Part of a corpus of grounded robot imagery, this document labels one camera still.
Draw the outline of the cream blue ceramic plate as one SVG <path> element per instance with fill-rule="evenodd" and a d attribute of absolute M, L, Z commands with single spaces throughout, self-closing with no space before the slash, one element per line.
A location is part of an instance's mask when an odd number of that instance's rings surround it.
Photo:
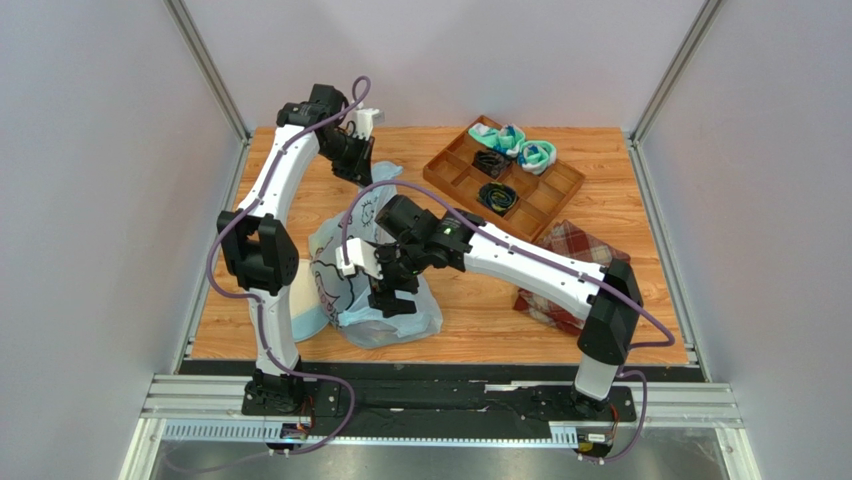
<path fill-rule="evenodd" d="M 291 326 L 297 343 L 314 337 L 329 323 L 321 280 L 308 259 L 299 260 L 297 275 L 289 291 Z"/>

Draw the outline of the light blue plastic bag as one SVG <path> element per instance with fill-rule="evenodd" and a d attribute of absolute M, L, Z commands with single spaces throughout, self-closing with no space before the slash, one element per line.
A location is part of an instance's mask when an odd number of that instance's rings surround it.
<path fill-rule="evenodd" d="M 375 181 L 398 177 L 403 167 L 390 161 L 372 166 Z M 383 186 L 366 194 L 353 209 L 347 238 L 357 237 L 378 244 L 393 243 L 390 234 L 374 221 L 376 212 L 397 194 L 396 186 Z M 428 283 L 418 278 L 417 293 L 398 293 L 397 297 L 414 302 L 416 312 L 384 318 L 369 305 L 369 277 L 359 274 L 345 277 L 336 268 L 336 250 L 341 246 L 340 222 L 352 197 L 344 198 L 344 209 L 325 220 L 308 238 L 310 267 L 321 305 L 330 323 L 352 344 L 374 349 L 392 344 L 421 340 L 440 332 L 443 315 Z"/>

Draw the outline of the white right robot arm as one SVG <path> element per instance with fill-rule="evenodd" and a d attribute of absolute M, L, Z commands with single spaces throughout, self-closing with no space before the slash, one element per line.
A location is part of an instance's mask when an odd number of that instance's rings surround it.
<path fill-rule="evenodd" d="M 375 221 L 394 240 L 376 253 L 382 277 L 373 288 L 383 312 L 396 313 L 387 303 L 393 290 L 411 288 L 428 268 L 452 268 L 512 283 L 583 321 L 573 396 L 587 403 L 608 399 L 616 373 L 627 360 L 642 305 L 628 263 L 618 260 L 603 266 L 572 260 L 521 241 L 470 212 L 449 210 L 437 218 L 401 194 L 377 212 Z"/>

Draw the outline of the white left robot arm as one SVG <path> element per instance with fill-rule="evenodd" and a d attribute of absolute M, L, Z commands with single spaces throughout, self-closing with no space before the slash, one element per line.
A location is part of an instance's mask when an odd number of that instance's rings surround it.
<path fill-rule="evenodd" d="M 313 86 L 308 100 L 287 103 L 277 114 L 274 142 L 254 185 L 233 211 L 216 223 L 210 264 L 221 255 L 247 300 L 255 329 L 257 359 L 246 388 L 249 401 L 292 412 L 305 401 L 304 376 L 292 332 L 290 287 L 299 252 L 286 230 L 295 193 L 310 163 L 323 156 L 335 176 L 366 187 L 371 184 L 374 139 L 369 124 L 344 126 L 362 107 L 370 81 L 355 80 L 346 95 L 330 85 Z"/>

